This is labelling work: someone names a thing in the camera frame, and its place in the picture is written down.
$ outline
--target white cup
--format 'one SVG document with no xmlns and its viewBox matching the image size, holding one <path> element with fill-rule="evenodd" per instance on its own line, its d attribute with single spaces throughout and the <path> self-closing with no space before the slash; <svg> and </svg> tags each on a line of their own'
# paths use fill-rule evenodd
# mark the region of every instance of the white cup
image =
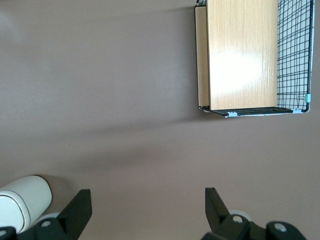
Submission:
<svg viewBox="0 0 320 240">
<path fill-rule="evenodd" d="M 0 228 L 21 233 L 40 217 L 52 200 L 50 187 L 40 176 L 26 176 L 0 188 Z"/>
</svg>

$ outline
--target wooden panel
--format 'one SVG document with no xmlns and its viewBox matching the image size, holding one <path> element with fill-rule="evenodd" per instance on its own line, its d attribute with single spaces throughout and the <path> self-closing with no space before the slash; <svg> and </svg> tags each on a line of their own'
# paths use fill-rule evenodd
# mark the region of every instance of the wooden panel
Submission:
<svg viewBox="0 0 320 240">
<path fill-rule="evenodd" d="M 207 8 L 198 6 L 195 14 L 196 65 L 199 106 L 209 106 Z"/>
<path fill-rule="evenodd" d="M 210 109 L 277 105 L 278 0 L 208 0 Z"/>
</svg>

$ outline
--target wooden board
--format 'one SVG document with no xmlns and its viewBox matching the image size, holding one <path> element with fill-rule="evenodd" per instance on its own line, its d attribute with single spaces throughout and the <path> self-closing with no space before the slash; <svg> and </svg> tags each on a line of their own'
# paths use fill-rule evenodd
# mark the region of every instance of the wooden board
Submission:
<svg viewBox="0 0 320 240">
<path fill-rule="evenodd" d="M 207 0 L 211 110 L 277 105 L 278 0 Z"/>
<path fill-rule="evenodd" d="M 194 9 L 194 15 L 198 102 L 200 107 L 204 107 L 209 106 L 207 8 L 205 6 L 197 6 Z"/>
</svg>

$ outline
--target wire basket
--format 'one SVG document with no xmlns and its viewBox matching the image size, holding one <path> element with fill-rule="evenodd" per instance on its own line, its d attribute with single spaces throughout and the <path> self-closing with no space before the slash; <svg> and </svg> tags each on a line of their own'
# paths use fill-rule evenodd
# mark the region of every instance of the wire basket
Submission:
<svg viewBox="0 0 320 240">
<path fill-rule="evenodd" d="M 205 6 L 206 0 L 197 0 Z M 314 44 L 314 0 L 279 0 L 277 106 L 210 110 L 225 117 L 298 114 L 310 110 Z"/>
</svg>

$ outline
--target gray screw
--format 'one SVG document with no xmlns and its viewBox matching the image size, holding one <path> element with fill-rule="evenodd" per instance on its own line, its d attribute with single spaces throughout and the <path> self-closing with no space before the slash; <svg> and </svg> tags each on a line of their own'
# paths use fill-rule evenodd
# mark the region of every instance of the gray screw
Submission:
<svg viewBox="0 0 320 240">
<path fill-rule="evenodd" d="M 233 216 L 232 220 L 238 224 L 242 224 L 244 222 L 244 220 L 240 216 Z"/>
<path fill-rule="evenodd" d="M 274 228 L 283 233 L 287 231 L 286 227 L 281 223 L 275 223 Z"/>
<path fill-rule="evenodd" d="M 45 227 L 48 227 L 50 224 L 51 224 L 50 221 L 44 221 L 43 223 L 41 223 L 41 227 L 45 228 Z"/>
<path fill-rule="evenodd" d="M 1 230 L 0 231 L 0 237 L 4 236 L 7 234 L 7 231 L 6 230 Z"/>
</svg>

